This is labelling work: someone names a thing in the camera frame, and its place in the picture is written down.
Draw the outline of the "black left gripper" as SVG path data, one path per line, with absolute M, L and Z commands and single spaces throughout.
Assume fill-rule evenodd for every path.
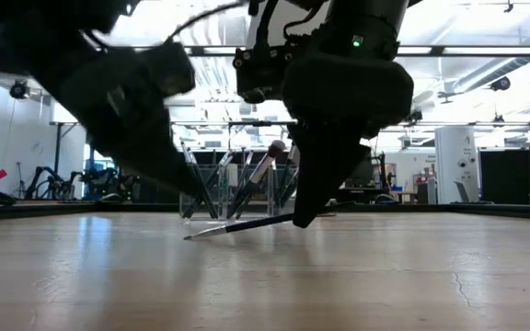
M 172 142 L 167 97 L 145 64 L 149 49 L 63 47 L 56 92 L 104 156 L 160 188 L 197 196 L 202 186 Z

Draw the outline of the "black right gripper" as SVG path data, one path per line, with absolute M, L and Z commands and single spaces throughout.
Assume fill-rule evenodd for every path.
M 288 127 L 300 152 L 295 226 L 308 227 L 369 154 L 361 137 L 410 114 L 413 90 L 409 73 L 389 60 L 314 54 L 288 66 L 282 101 L 306 120 Z

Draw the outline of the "clear acrylic brush organizer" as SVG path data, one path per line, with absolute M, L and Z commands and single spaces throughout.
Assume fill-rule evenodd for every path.
M 190 198 L 180 195 L 179 215 L 183 219 L 240 220 L 257 216 L 277 216 L 291 203 L 297 182 L 295 165 L 276 165 L 273 163 L 265 171 L 249 197 L 235 205 L 240 190 L 248 183 L 256 165 L 228 164 L 199 167 L 204 185 L 207 188 L 208 201 L 203 198 Z

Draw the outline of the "large rounded makeup brush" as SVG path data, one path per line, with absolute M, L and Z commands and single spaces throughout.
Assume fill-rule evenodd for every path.
M 285 143 L 281 140 L 275 140 L 271 143 L 267 153 L 261 158 L 257 167 L 249 176 L 246 184 L 238 191 L 236 197 L 233 199 L 233 202 L 227 211 L 227 219 L 230 219 L 234 213 L 239 210 L 242 204 L 252 196 L 254 191 L 259 187 L 259 182 L 267 172 L 271 163 L 284 149 Z

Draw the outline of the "black computer monitor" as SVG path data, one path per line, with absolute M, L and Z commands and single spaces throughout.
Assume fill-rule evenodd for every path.
M 373 165 L 371 156 L 367 155 L 354 168 L 350 175 L 351 186 L 354 188 L 367 187 L 373 179 Z

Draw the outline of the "black room divider panel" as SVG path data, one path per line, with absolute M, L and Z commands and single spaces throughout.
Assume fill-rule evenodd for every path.
M 481 198 L 530 205 L 530 149 L 481 151 Z
M 199 168 L 202 171 L 204 180 L 215 169 L 215 166 L 224 158 L 225 151 L 194 151 L 193 152 Z M 238 177 L 240 177 L 243 165 L 248 160 L 249 150 L 245 152 L 235 151 L 231 165 L 237 165 Z M 140 178 L 132 193 L 134 203 L 158 203 L 158 204 L 179 204 L 179 193 L 173 190 L 160 188 L 150 181 Z

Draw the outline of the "black overhead frame beam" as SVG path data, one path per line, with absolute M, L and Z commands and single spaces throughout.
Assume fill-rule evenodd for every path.
M 270 120 L 255 120 L 255 121 L 173 121 L 172 125 L 178 126 L 253 126 L 253 127 L 267 127 L 273 125 L 289 125 L 297 124 L 296 120 L 289 121 L 270 121 Z M 403 121 L 397 124 L 387 124 L 387 126 L 394 127 L 414 127 L 414 126 L 480 126 L 480 127 L 530 127 L 530 121 Z
M 186 46 L 192 57 L 232 57 L 236 48 L 228 46 Z M 529 45 L 401 45 L 397 57 L 530 57 Z

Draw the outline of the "black aluminium table frame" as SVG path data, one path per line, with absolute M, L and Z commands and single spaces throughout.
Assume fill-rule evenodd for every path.
M 157 203 L 107 203 L 107 202 L 69 202 L 36 204 L 16 204 L 0 206 L 0 220 L 29 217 L 44 217 L 91 212 L 175 212 L 179 211 L 177 204 Z M 451 212 L 478 215 L 492 215 L 501 217 L 530 219 L 530 205 L 503 204 L 445 204 L 445 205 L 367 205 L 357 203 L 343 203 L 335 207 L 336 212 L 354 213 L 399 213 L 399 212 Z

